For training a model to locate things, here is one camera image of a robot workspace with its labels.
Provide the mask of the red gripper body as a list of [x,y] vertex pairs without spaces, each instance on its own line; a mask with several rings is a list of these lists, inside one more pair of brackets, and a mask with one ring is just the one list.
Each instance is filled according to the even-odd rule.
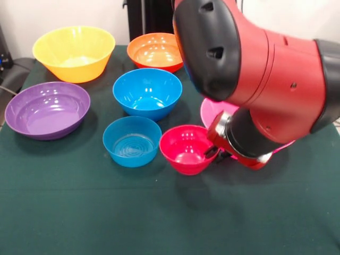
[[230,129],[232,116],[227,112],[220,112],[210,125],[207,138],[219,149],[224,149],[227,153],[235,156],[239,163],[251,168],[254,171],[264,167],[271,159],[273,153],[267,153],[259,157],[248,157],[237,150],[230,140],[227,131]]

